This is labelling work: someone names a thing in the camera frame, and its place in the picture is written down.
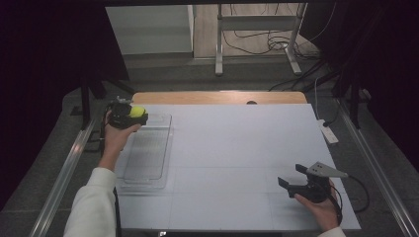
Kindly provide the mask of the white cabinet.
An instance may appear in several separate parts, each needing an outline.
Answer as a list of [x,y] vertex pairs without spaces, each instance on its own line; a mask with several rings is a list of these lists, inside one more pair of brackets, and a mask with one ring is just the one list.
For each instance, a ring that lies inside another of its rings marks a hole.
[[192,53],[193,5],[107,7],[122,54]]

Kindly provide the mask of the white power strip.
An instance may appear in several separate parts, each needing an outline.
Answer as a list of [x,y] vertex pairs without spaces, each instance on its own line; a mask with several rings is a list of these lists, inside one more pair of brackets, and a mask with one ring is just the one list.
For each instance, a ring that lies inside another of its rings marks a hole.
[[326,142],[328,144],[336,144],[339,142],[339,139],[337,138],[337,136],[334,134],[334,132],[332,131],[332,129],[329,126],[325,125],[325,120],[324,119],[319,119],[317,121],[318,126],[326,140]]

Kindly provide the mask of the clear plastic container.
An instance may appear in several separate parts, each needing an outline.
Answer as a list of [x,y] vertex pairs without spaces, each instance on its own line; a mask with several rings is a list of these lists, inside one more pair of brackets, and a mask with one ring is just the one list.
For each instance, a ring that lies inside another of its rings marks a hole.
[[133,133],[117,162],[117,189],[139,193],[164,189],[173,138],[172,116],[151,114]]

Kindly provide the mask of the white desk frame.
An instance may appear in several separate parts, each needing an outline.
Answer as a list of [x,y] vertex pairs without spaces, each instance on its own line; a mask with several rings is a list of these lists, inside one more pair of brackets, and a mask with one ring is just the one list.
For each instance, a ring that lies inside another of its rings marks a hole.
[[305,7],[306,4],[301,3],[294,16],[223,16],[221,13],[221,5],[218,4],[215,75],[221,76],[223,74],[221,38],[224,31],[291,31],[292,34],[290,41],[284,49],[284,52],[288,58],[293,73],[295,75],[301,75],[302,71],[295,59],[293,47],[299,33]]

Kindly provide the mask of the white table board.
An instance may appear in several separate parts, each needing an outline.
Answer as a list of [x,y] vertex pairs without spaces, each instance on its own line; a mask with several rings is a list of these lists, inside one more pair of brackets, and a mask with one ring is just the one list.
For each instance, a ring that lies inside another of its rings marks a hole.
[[166,186],[120,192],[125,229],[314,230],[310,212],[278,184],[303,185],[296,164],[333,163],[309,104],[150,105],[172,116]]

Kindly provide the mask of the person's right hand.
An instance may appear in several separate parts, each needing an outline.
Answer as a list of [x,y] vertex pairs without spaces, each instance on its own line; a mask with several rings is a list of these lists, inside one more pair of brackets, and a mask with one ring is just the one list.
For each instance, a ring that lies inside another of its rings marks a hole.
[[330,199],[324,202],[314,203],[299,194],[296,194],[294,198],[312,213],[323,232],[340,226],[335,205]]

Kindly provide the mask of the black metal stand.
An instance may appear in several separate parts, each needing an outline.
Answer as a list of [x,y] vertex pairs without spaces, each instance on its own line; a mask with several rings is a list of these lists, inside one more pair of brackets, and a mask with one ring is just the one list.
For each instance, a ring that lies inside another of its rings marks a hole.
[[82,76],[80,78],[81,109],[79,111],[75,110],[77,115],[82,116],[82,130],[85,130],[88,126],[88,123],[92,120],[90,94],[93,94],[96,99],[104,99],[107,95],[107,91],[103,84],[104,81],[113,84],[114,86],[122,89],[132,96],[136,93],[136,91],[130,86],[100,71],[98,71],[95,75]]
[[334,98],[343,98],[347,92],[350,92],[349,118],[355,128],[360,128],[358,120],[360,89],[361,87],[358,77],[354,75],[345,75],[344,73],[341,73],[339,79],[332,88],[332,96]]

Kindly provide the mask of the metal floor rail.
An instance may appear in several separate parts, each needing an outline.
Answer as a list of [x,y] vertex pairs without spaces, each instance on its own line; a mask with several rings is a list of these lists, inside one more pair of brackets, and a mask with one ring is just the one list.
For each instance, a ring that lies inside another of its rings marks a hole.
[[46,236],[96,123],[92,118],[78,132],[29,237]]
[[349,109],[339,100],[335,100],[335,102],[338,104],[340,115],[348,127],[353,139],[355,140],[355,143],[360,149],[366,165],[369,168],[387,205],[389,206],[389,209],[393,214],[399,228],[401,229],[403,236],[419,237],[419,227],[413,223],[413,218],[411,217],[407,207],[403,203],[393,185],[390,183],[384,170],[379,164],[377,157],[366,141],[362,131],[359,128],[356,128],[356,126],[351,121],[349,116]]

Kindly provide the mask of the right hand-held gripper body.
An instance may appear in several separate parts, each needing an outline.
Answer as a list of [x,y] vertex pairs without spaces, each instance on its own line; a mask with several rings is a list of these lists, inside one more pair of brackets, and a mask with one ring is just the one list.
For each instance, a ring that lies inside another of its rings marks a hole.
[[331,195],[331,178],[348,178],[345,172],[336,170],[321,162],[316,162],[307,167],[307,184],[304,186],[289,185],[289,197],[293,198],[299,194],[311,202],[320,203],[325,201]]

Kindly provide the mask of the black floor bracket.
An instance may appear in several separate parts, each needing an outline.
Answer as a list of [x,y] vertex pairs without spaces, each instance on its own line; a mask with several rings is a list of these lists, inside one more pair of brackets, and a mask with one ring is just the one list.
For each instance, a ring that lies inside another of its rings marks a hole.
[[105,137],[101,130],[93,130],[87,140],[84,151],[87,153],[98,153],[104,149]]

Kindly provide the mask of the person's left hand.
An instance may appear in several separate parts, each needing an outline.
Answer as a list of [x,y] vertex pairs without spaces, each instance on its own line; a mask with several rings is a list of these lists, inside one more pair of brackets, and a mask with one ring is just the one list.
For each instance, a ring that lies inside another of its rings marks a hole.
[[106,118],[104,155],[113,156],[119,154],[124,149],[129,136],[140,128],[140,124],[135,124],[125,129],[115,128],[110,125],[109,119]]

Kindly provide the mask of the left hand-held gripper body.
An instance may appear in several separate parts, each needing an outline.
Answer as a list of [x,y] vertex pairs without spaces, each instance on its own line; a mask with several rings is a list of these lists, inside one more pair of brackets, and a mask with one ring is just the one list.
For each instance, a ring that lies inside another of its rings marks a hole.
[[132,109],[131,100],[116,98],[110,102],[109,125],[118,129],[126,129],[134,125],[129,115]]

